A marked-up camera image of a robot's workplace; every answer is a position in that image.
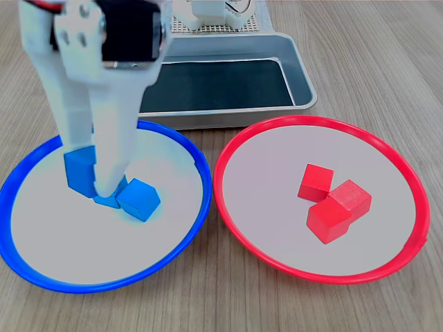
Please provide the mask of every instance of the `metal tray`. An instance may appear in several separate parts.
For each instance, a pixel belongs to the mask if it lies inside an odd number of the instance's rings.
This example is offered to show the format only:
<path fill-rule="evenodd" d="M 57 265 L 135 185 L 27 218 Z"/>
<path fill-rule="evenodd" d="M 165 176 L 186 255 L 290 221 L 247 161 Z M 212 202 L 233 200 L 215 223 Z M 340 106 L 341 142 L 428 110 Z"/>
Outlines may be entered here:
<path fill-rule="evenodd" d="M 300 58 L 296 45 L 290 36 L 282 33 L 238 33 L 220 35 L 176 35 L 165 58 L 165 64 L 190 62 L 244 62 L 244 61 L 273 60 L 279 64 L 287 92 L 291 96 L 288 106 L 246 107 L 229 109 L 192 109 L 183 110 L 160 107 L 149 107 L 155 98 L 174 98 L 176 91 L 171 91 L 167 84 L 156 84 L 147 88 L 142 101 L 139 118 L 148 120 L 173 129 L 210 129 L 227 127 L 247 127 L 253 123 L 274 118 L 276 116 L 302 113 L 314 106 L 317 101 L 316 92 Z M 216 86 L 216 89 L 227 89 L 236 82 L 226 82 Z M 243 84 L 236 89 L 246 89 Z M 193 98 L 204 98 L 205 91 L 192 91 Z"/>

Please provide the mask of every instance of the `red cube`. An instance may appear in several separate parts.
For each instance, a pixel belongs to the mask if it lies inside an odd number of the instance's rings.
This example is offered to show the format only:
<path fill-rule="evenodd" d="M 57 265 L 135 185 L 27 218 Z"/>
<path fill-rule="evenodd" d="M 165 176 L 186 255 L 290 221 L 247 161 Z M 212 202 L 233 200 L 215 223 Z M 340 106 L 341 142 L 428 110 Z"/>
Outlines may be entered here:
<path fill-rule="evenodd" d="M 353 223 L 368 213 L 372 202 L 371 195 L 351 180 L 344 182 L 344 184 L 332 190 L 328 197 L 334 199 L 352 213 L 350 223 Z"/>
<path fill-rule="evenodd" d="M 311 206 L 307 217 L 307 227 L 322 241 L 328 244 L 346 234 L 352 213 L 330 197 Z"/>
<path fill-rule="evenodd" d="M 326 199 L 333 176 L 334 171 L 330 169 L 308 164 L 298 190 L 298 197 L 316 203 Z"/>

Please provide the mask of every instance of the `wooden table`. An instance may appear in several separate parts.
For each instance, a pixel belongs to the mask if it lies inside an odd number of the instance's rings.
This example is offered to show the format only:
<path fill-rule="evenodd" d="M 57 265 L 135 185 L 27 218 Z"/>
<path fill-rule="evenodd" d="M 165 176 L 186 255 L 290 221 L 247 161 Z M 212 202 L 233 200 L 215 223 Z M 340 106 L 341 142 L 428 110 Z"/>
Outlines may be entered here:
<path fill-rule="evenodd" d="M 95 295 L 52 293 L 0 262 L 1 332 L 443 331 L 443 3 L 268 4 L 318 92 L 312 114 L 371 131 L 421 177 L 428 243 L 392 277 L 360 286 L 314 284 L 258 261 L 210 209 L 193 244 L 147 279 Z M 21 50 L 15 1 L 0 0 L 0 181 L 57 132 Z M 186 135 L 214 169 L 236 130 Z"/>

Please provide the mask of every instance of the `screw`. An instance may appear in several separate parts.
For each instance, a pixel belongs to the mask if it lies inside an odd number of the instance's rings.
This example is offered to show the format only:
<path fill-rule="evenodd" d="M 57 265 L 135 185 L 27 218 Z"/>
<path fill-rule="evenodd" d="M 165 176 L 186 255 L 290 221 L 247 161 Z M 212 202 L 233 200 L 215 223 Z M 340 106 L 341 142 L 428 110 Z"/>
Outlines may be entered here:
<path fill-rule="evenodd" d="M 63 39 L 63 42 L 65 42 L 66 45 L 69 45 L 69 36 L 68 36 L 68 33 L 66 31 L 62 32 L 62 36 L 61 37 Z"/>
<path fill-rule="evenodd" d="M 82 45 L 83 47 L 86 47 L 86 45 L 87 45 L 87 43 L 86 43 L 86 37 L 84 36 L 83 33 L 80 33 L 80 34 L 78 35 L 78 40 L 80 41 L 80 43 L 81 43 L 81 45 Z"/>
<path fill-rule="evenodd" d="M 80 5 L 79 7 L 80 16 L 84 19 L 87 19 L 89 17 L 89 8 L 86 7 L 86 5 Z"/>

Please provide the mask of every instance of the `robotic arm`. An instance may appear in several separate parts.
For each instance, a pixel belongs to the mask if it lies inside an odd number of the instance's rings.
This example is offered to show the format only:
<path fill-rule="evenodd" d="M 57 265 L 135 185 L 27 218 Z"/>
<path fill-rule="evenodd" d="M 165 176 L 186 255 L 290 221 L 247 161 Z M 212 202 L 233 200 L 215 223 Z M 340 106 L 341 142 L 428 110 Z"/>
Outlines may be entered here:
<path fill-rule="evenodd" d="M 129 165 L 145 89 L 171 34 L 146 0 L 19 2 L 21 38 L 48 97 L 65 152 L 92 145 L 96 192 L 111 196 Z"/>

